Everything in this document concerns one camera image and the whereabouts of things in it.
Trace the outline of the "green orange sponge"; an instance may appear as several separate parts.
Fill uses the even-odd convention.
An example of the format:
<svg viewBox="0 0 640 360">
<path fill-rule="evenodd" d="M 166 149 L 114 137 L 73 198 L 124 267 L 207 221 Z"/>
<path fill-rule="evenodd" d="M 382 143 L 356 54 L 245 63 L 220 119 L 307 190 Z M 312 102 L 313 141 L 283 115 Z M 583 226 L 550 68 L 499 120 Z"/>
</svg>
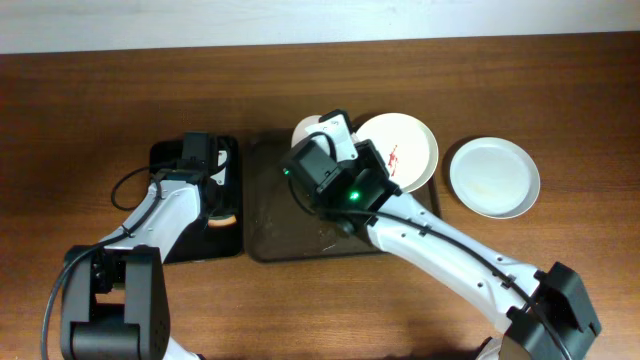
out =
<svg viewBox="0 0 640 360">
<path fill-rule="evenodd" d="M 237 217 L 234 214 L 219 215 L 209 217 L 207 220 L 207 226 L 209 228 L 221 228 L 233 226 L 237 223 Z"/>
</svg>

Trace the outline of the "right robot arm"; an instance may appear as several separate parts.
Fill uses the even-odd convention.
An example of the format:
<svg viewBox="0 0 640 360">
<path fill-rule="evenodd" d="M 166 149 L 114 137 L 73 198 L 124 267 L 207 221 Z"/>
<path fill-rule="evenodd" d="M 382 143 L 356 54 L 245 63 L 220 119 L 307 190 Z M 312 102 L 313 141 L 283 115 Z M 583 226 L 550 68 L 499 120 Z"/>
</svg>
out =
<svg viewBox="0 0 640 360">
<path fill-rule="evenodd" d="M 420 268 L 476 307 L 500 332 L 481 359 L 582 359 L 602 331 L 585 285 L 557 262 L 547 272 L 500 254 L 445 223 L 389 179 L 371 141 L 339 159 L 307 138 L 281 160 L 310 213 Z"/>
</svg>

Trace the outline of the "white plate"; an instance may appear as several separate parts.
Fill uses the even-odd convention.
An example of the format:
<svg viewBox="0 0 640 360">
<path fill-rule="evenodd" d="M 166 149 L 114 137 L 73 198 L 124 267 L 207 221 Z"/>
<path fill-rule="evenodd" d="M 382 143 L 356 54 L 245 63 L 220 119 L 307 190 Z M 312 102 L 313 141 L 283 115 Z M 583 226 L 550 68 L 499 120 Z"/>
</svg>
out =
<svg viewBox="0 0 640 360">
<path fill-rule="evenodd" d="M 314 132 L 328 135 L 337 148 L 351 146 L 359 141 L 348 115 L 337 111 L 325 115 L 312 115 L 301 120 L 293 131 L 291 147 Z"/>
<path fill-rule="evenodd" d="M 413 192 L 434 175 L 439 149 L 433 132 L 419 119 L 403 113 L 384 113 L 356 131 L 359 140 L 371 140 L 389 172 L 404 192 Z"/>
<path fill-rule="evenodd" d="M 471 211 L 492 219 L 523 215 L 537 202 L 541 178 L 533 158 L 506 139 L 480 137 L 456 150 L 451 189 Z"/>
</svg>

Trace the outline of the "brown serving tray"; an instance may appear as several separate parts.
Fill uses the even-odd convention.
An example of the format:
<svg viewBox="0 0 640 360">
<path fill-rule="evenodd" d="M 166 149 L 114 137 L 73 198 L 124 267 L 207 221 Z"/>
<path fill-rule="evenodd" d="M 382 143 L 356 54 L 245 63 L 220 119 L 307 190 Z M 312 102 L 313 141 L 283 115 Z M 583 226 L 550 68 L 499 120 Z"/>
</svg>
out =
<svg viewBox="0 0 640 360">
<path fill-rule="evenodd" d="M 292 198 L 279 161 L 292 131 L 253 134 L 242 149 L 244 250 L 261 263 L 378 255 L 364 241 L 303 212 Z"/>
</svg>

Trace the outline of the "black plastic tray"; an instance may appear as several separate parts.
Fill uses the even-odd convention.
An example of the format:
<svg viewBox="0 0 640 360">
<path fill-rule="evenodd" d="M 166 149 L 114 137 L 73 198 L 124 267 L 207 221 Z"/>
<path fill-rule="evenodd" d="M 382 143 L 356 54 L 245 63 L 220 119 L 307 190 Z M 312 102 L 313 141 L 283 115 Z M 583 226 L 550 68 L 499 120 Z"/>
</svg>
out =
<svg viewBox="0 0 640 360">
<path fill-rule="evenodd" d="M 237 140 L 226 137 L 231 147 L 231 161 L 226 170 L 225 199 L 230 208 L 235 210 L 237 223 L 233 226 L 209 228 L 207 219 L 201 215 L 201 198 L 198 186 L 188 181 L 188 173 L 179 169 L 182 155 L 183 138 L 161 141 L 150 150 L 149 172 L 153 175 L 167 170 L 167 180 L 186 181 L 197 187 L 199 213 L 195 221 L 182 230 L 174 245 L 168 250 L 164 259 L 166 264 L 204 261 L 216 258 L 232 257 L 242 250 L 242 179 L 240 169 L 240 150 Z"/>
</svg>

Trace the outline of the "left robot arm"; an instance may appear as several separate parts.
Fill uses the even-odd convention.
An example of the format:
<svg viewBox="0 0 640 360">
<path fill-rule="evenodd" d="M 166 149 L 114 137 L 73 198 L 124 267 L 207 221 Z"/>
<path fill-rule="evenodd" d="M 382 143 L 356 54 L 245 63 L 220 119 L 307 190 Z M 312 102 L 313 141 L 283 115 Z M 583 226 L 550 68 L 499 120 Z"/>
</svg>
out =
<svg viewBox="0 0 640 360">
<path fill-rule="evenodd" d="M 150 184 L 95 245 L 72 247 L 51 295 L 62 299 L 66 359 L 193 359 L 171 335 L 166 263 L 242 250 L 240 151 L 231 136 L 188 132 L 155 144 Z"/>
</svg>

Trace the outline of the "white plate front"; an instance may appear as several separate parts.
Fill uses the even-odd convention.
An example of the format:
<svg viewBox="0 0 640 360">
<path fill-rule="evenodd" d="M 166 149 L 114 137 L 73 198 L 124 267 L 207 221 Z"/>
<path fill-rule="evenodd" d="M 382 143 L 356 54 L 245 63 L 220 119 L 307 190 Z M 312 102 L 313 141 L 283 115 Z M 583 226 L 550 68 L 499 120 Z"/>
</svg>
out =
<svg viewBox="0 0 640 360">
<path fill-rule="evenodd" d="M 480 137 L 456 150 L 451 189 L 471 211 L 492 219 L 523 215 L 537 202 L 541 178 L 533 158 L 506 139 Z"/>
</svg>

